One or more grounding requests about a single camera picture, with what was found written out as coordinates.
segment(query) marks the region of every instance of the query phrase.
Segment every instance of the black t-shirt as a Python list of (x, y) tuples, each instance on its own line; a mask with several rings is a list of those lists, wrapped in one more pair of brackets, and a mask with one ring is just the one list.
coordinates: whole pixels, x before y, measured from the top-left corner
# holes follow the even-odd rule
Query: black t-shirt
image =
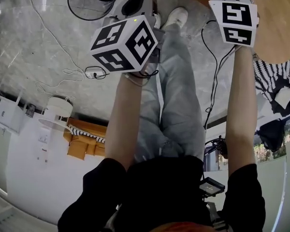
[[(128, 172), (113, 159), (104, 159), (83, 178), (83, 193), (58, 221), (64, 231), (99, 232), (114, 220), (118, 232), (149, 232), (170, 222), (211, 226), (199, 191), (203, 163), (196, 157), (155, 158), (131, 166)], [(234, 172), (220, 215), (233, 231), (262, 231), (265, 202), (257, 180), (257, 166)]]

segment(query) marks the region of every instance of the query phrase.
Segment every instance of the wooden surface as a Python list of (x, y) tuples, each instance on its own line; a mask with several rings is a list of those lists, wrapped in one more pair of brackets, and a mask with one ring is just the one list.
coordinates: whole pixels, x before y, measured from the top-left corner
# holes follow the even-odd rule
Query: wooden surface
[[(198, 1), (209, 7), (209, 0)], [(255, 52), (268, 63), (290, 60), (290, 0), (254, 1), (260, 15)]]

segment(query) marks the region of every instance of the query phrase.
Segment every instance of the black bag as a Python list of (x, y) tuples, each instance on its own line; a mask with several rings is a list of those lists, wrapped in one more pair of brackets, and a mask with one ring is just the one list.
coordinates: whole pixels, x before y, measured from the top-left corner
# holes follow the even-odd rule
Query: black bag
[(260, 136), (266, 149), (276, 152), (281, 148), (285, 137), (285, 124), (283, 120), (273, 120), (260, 127), (257, 134)]

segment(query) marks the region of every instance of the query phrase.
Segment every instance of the black and white striped cloth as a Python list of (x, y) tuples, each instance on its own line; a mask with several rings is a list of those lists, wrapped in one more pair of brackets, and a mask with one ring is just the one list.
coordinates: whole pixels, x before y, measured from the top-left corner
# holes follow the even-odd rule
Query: black and white striped cloth
[(97, 140), (98, 143), (105, 143), (105, 138), (103, 138), (103, 137), (93, 135), (87, 131), (81, 130), (81, 129), (79, 129), (75, 126), (72, 126), (72, 125), (69, 125), (69, 127), (71, 128), (71, 134), (74, 136), (83, 135), (83, 136), (93, 137)]
[(275, 97), (283, 87), (290, 88), (290, 60), (282, 64), (269, 64), (263, 60), (254, 61), (256, 89), (260, 90), (272, 105), (274, 113), (282, 116), (290, 114), (290, 102), (286, 109), (280, 106)]

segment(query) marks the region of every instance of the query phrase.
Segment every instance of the person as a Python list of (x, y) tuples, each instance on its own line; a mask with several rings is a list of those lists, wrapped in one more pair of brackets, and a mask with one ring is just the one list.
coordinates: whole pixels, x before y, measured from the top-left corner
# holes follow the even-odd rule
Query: person
[[(162, 28), (161, 118), (156, 79), (142, 88), (142, 79), (130, 76), (132, 82), (122, 75), (107, 127), (105, 159), (84, 176), (81, 196), (58, 221), (60, 232), (215, 231), (199, 189), (205, 131), (191, 58), (180, 36), (187, 18), (187, 11), (177, 8)], [(146, 71), (156, 67), (149, 64)], [(252, 54), (242, 47), (235, 54), (229, 98), (229, 180), (220, 213), (235, 232), (260, 232), (265, 222), (253, 150), (256, 123)]]

